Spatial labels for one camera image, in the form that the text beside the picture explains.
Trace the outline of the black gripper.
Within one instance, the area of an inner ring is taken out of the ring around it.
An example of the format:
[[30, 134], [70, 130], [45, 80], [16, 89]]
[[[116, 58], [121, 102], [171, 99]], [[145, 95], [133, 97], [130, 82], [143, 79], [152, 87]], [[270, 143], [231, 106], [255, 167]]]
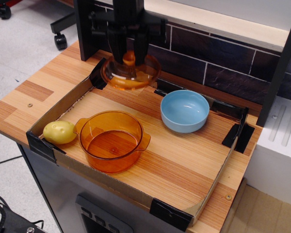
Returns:
[[114, 0], [113, 10], [89, 13], [93, 35], [106, 35], [114, 59], [123, 64], [127, 39], [134, 40], [135, 64], [142, 65], [151, 42], [166, 42], [165, 18], [145, 10], [143, 0]]

